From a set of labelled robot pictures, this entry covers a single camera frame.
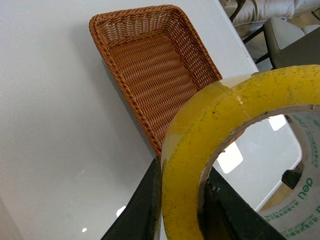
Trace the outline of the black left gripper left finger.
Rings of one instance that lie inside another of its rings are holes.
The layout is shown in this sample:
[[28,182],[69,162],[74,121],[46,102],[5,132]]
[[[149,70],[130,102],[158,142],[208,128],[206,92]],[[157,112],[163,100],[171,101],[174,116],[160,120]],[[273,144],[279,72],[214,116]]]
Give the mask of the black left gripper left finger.
[[155,157],[123,212],[103,240],[159,240],[161,235],[162,168]]

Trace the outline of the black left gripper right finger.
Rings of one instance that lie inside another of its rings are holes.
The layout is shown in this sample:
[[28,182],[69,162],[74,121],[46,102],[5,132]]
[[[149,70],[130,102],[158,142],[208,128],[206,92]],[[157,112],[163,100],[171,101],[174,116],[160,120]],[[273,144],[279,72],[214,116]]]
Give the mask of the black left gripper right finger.
[[212,168],[205,184],[203,235],[206,240],[283,240]]

